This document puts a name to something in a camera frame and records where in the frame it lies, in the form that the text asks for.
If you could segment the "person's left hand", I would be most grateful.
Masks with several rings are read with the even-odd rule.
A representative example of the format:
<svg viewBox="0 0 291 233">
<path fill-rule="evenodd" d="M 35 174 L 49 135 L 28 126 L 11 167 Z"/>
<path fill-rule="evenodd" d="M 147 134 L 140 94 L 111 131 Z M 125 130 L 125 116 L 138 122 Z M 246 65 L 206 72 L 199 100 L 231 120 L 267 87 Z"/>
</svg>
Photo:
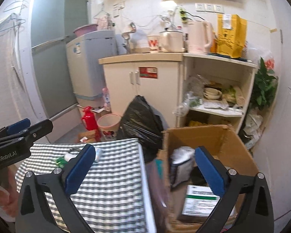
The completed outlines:
<svg viewBox="0 0 291 233">
<path fill-rule="evenodd" d="M 7 222 L 14 222 L 19 199 L 14 167 L 0 170 L 0 182 L 0 217 L 7 219 Z"/>
</svg>

